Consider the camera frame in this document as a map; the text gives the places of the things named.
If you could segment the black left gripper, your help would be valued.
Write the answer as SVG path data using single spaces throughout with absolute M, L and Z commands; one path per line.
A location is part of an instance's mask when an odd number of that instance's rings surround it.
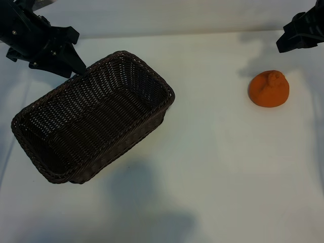
M 52 26 L 35 10 L 54 1 L 1 1 L 1 42 L 10 48 L 7 58 L 29 62 L 31 69 L 65 78 L 74 72 L 83 75 L 86 65 L 77 54 L 79 32 L 73 27 Z M 54 43 L 55 38 L 63 43 Z

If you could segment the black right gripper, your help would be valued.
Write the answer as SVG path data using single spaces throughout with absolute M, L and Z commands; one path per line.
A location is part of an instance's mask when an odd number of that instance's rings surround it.
M 299 19 L 305 15 L 307 36 L 297 36 Z M 280 53 L 289 52 L 295 49 L 309 49 L 323 43 L 323 1 L 316 1 L 316 4 L 309 11 L 296 14 L 290 23 L 283 27 L 285 35 L 277 41 L 276 46 Z

